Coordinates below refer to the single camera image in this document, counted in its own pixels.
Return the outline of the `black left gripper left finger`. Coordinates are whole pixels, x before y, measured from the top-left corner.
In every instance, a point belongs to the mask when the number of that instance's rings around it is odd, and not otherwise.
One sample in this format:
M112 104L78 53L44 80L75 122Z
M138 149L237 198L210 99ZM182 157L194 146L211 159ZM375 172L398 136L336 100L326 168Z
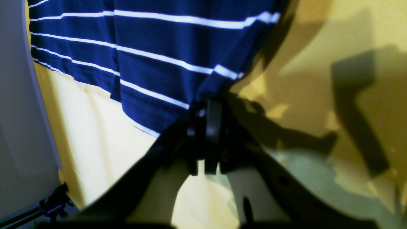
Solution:
M205 159L206 110L190 110L102 197L68 219L70 229L171 229L179 189Z

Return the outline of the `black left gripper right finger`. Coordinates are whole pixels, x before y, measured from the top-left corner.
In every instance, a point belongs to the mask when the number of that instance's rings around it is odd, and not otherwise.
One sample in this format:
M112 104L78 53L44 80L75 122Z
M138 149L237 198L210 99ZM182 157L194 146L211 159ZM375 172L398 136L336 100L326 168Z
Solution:
M274 158L264 152L223 100L206 104L205 172L228 177L240 229L377 229L318 199Z

